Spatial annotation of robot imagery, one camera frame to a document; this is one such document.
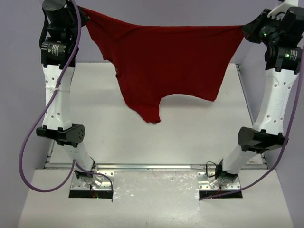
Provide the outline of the red t shirt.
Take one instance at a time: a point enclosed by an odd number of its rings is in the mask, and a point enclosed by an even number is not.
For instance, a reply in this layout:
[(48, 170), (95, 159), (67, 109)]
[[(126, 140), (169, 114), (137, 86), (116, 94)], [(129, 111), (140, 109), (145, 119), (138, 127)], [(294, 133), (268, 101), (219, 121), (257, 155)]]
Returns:
[(91, 9), (84, 13), (91, 39), (115, 67), (126, 105), (152, 124), (160, 122), (160, 102), (166, 96), (215, 101), (243, 40), (240, 25), (144, 26)]

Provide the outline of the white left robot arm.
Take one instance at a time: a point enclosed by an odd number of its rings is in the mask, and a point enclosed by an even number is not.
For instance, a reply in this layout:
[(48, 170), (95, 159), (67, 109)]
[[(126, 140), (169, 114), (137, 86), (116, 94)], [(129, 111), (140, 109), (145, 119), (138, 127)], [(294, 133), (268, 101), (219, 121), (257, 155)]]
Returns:
[(78, 166), (91, 171), (94, 161), (83, 140), (85, 127), (70, 118), (70, 87), (76, 67), (81, 28), (88, 21), (72, 0), (45, 0), (45, 24), (39, 47), (45, 77), (46, 109), (37, 136), (56, 141)]

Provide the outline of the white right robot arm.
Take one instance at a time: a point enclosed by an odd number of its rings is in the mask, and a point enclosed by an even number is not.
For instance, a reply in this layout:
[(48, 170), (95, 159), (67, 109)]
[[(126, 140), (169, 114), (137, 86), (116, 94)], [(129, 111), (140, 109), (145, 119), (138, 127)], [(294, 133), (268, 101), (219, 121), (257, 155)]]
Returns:
[(283, 146), (283, 120), (291, 88), (300, 72), (303, 50), (298, 46), (304, 31), (304, 9), (289, 6), (279, 11), (281, 19), (269, 9), (242, 27), (245, 39), (266, 46), (266, 85), (262, 104), (252, 128), (239, 130), (236, 148), (216, 166), (215, 179), (233, 183), (241, 168), (257, 154)]

